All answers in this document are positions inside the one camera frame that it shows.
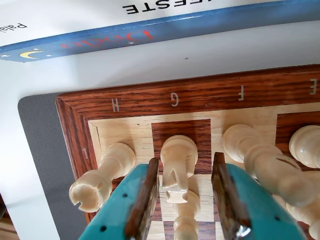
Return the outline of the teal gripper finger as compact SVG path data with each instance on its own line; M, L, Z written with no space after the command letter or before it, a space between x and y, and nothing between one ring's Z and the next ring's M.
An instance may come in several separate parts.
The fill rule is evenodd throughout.
M90 221L81 240L146 240L159 195L159 160L137 165Z
M226 240L305 240L299 224L242 168L214 154L214 200Z

